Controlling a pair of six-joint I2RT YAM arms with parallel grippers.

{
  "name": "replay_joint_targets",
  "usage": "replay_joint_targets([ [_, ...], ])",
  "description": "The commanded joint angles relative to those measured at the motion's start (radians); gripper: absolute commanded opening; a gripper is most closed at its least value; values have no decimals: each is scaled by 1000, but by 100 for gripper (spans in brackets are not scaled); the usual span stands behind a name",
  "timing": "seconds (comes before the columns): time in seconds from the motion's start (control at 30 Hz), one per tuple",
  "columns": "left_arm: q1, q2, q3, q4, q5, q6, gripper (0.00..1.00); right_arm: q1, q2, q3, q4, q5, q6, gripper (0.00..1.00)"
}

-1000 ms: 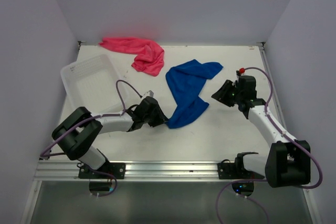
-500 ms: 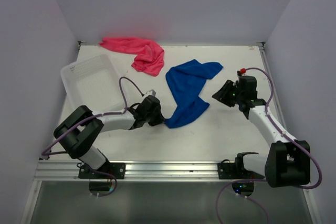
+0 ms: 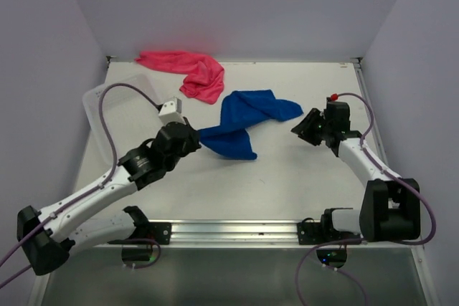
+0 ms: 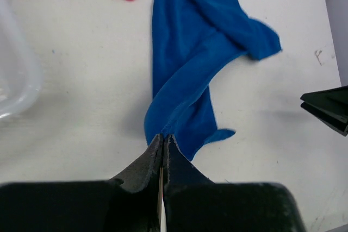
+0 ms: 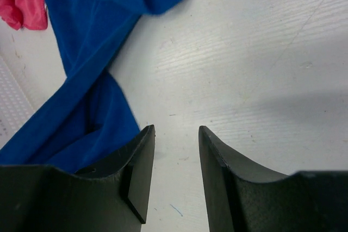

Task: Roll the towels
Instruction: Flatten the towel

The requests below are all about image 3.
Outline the blue towel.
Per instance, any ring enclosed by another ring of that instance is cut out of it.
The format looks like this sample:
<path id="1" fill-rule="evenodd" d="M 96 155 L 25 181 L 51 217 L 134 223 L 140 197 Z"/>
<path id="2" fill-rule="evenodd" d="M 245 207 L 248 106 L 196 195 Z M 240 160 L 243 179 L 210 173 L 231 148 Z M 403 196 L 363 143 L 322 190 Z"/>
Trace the blue towel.
<path id="1" fill-rule="evenodd" d="M 222 101 L 220 123 L 199 131 L 202 145 L 232 160 L 254 161 L 248 128 L 268 120 L 285 122 L 300 117 L 302 107 L 277 98 L 272 90 L 234 91 Z"/>

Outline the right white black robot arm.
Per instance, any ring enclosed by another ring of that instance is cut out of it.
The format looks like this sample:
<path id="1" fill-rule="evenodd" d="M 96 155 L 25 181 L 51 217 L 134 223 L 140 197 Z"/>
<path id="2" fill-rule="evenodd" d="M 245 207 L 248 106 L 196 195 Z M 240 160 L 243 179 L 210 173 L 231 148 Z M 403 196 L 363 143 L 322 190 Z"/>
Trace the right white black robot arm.
<path id="1" fill-rule="evenodd" d="M 368 242 L 399 242 L 420 236 L 418 183 L 388 168 L 362 134 L 351 129 L 347 103 L 328 100 L 324 110 L 312 109 L 291 131 L 311 145 L 325 144 L 364 187 L 359 209 L 324 211 L 319 226 L 322 240 L 333 244 L 361 237 Z"/>

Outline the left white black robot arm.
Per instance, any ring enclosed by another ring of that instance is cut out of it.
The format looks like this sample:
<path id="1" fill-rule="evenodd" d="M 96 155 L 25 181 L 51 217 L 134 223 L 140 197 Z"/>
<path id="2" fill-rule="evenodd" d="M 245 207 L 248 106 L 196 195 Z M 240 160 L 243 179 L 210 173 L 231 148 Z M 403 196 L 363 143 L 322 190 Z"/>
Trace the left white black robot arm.
<path id="1" fill-rule="evenodd" d="M 157 245 L 148 218 L 137 206 L 127 206 L 108 219 L 97 214 L 159 181 L 200 147 L 199 132 L 190 124 L 169 123 L 86 189 L 40 210 L 23 208 L 17 214 L 16 236 L 34 273 L 49 274 L 72 254 L 99 244 Z"/>

